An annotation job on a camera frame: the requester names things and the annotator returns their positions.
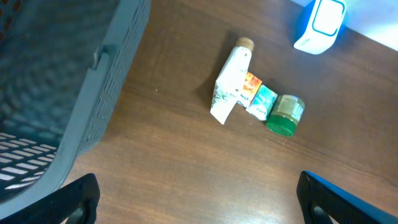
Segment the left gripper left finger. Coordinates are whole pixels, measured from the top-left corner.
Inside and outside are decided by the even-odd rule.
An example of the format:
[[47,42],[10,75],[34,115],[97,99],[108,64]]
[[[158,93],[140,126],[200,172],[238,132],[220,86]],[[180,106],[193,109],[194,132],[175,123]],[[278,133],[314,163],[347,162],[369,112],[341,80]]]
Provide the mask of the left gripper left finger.
[[100,188],[93,173],[1,220],[1,224],[94,224]]

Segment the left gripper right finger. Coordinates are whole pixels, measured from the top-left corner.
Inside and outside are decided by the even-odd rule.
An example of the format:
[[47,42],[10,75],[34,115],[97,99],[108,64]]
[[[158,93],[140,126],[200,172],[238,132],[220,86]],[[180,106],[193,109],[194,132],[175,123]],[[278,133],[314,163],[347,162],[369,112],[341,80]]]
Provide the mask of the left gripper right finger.
[[397,223],[397,217],[307,170],[300,174],[297,197],[306,224]]

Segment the green lid jar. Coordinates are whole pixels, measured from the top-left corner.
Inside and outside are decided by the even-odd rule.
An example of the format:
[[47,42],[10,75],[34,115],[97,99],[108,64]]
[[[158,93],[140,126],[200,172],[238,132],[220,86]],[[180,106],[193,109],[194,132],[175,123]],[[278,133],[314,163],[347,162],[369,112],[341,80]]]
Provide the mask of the green lid jar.
[[293,136],[305,109],[305,103],[294,95],[280,95],[266,121],[272,132]]

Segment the teal tissue packet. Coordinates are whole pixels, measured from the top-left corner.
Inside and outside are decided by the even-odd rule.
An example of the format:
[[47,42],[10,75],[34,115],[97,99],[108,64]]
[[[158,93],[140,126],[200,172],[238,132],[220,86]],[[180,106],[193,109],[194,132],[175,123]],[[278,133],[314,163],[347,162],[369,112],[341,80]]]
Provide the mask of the teal tissue packet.
[[246,111],[258,120],[266,121],[277,97],[277,93],[261,85]]

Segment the white bamboo print tube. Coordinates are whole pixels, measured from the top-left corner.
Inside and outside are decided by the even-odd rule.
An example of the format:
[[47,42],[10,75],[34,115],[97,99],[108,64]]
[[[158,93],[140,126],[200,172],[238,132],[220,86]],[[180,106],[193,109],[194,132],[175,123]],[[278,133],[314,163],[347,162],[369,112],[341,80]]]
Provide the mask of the white bamboo print tube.
[[210,113],[221,124],[225,124],[238,101],[253,50],[254,42],[247,37],[240,37],[215,81]]

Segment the orange tissue packet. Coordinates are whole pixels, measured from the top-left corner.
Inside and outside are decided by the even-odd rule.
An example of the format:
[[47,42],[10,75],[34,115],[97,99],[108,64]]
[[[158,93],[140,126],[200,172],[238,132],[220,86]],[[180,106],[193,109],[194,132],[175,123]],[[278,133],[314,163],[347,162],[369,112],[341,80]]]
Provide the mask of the orange tissue packet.
[[252,73],[247,72],[244,85],[239,91],[238,103],[247,108],[251,104],[261,85],[262,80]]

